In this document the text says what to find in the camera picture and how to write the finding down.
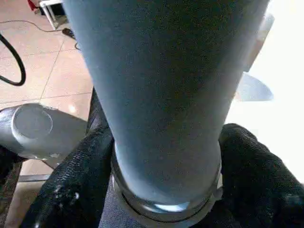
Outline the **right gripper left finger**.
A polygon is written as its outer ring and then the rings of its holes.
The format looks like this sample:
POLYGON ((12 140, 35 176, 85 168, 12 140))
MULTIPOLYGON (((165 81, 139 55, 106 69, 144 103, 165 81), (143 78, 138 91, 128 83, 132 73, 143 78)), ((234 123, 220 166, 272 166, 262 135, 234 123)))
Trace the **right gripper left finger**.
POLYGON ((22 228, 96 228, 111 174, 114 138, 99 126, 57 166, 28 209, 22 228))

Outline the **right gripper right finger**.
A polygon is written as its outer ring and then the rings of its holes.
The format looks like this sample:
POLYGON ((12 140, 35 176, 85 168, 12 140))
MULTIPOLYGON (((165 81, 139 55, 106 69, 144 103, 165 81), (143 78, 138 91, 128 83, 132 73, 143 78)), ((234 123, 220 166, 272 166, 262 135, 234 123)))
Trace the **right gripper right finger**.
POLYGON ((223 126, 219 144, 223 195, 205 227, 303 227, 304 187, 279 157, 234 123, 223 126))

